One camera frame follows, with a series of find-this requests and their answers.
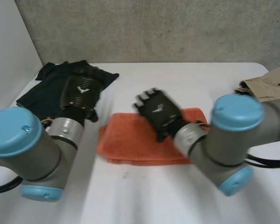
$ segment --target carbon fiber hand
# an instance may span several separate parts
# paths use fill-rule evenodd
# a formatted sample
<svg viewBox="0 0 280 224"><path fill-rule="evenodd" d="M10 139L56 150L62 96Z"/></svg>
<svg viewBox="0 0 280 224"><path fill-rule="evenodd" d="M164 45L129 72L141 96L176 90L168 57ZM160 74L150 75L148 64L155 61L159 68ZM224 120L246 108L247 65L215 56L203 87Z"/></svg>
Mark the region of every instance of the carbon fiber hand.
<svg viewBox="0 0 280 224"><path fill-rule="evenodd" d="M147 98L138 95L139 102L134 106L156 130L157 141L163 142L168 136L168 123L182 118L181 110L161 90L151 89L144 93Z"/></svg>

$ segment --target gray concrete wall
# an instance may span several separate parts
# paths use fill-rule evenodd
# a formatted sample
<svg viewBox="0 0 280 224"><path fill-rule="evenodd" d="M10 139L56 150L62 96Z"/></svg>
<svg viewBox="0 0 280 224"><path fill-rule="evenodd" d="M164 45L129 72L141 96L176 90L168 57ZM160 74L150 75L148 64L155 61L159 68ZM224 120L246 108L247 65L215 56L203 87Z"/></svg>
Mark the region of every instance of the gray concrete wall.
<svg viewBox="0 0 280 224"><path fill-rule="evenodd" d="M15 0L43 63L280 66L280 0Z"/></svg>

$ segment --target white wall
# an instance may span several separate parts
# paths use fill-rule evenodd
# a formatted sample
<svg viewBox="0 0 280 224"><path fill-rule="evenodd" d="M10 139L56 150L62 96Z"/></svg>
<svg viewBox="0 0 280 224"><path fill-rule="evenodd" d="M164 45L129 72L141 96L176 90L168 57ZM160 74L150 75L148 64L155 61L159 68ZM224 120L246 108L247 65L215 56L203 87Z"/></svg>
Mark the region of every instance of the white wall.
<svg viewBox="0 0 280 224"><path fill-rule="evenodd" d="M0 109L8 107L42 64L13 0L0 0Z"/></svg>

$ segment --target blue joint cap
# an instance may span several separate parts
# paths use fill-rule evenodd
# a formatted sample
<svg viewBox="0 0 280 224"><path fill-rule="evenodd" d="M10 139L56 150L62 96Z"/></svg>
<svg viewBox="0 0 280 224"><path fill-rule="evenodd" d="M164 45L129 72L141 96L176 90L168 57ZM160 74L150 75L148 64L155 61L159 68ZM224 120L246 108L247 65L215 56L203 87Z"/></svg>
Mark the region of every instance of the blue joint cap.
<svg viewBox="0 0 280 224"><path fill-rule="evenodd" d="M61 198L62 193L62 188L28 184L23 184L20 187L20 194L22 197L40 202L56 202Z"/></svg>
<svg viewBox="0 0 280 224"><path fill-rule="evenodd" d="M22 107L0 111L0 157L22 154L31 149L42 135L39 119Z"/></svg>
<svg viewBox="0 0 280 224"><path fill-rule="evenodd" d="M218 187L226 196L232 196L243 189L253 177L253 169L249 166L240 169Z"/></svg>
<svg viewBox="0 0 280 224"><path fill-rule="evenodd" d="M214 105L211 123L229 132L243 132L257 127L264 119L263 105L250 96L230 94Z"/></svg>

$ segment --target white logo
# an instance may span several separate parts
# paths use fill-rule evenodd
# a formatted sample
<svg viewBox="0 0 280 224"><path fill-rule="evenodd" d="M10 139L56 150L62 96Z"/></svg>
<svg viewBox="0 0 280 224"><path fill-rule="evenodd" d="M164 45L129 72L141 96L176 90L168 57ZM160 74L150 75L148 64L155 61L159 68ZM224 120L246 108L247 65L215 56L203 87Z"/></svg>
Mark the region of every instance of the white logo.
<svg viewBox="0 0 280 224"><path fill-rule="evenodd" d="M158 105L158 109L152 111L152 113L161 112L163 110L163 104Z"/></svg>
<svg viewBox="0 0 280 224"><path fill-rule="evenodd" d="M81 89L81 87L80 87L80 86L78 86L77 88L78 88L78 90L80 91L80 93L84 93L84 92L89 91L89 89L86 89L86 90Z"/></svg>

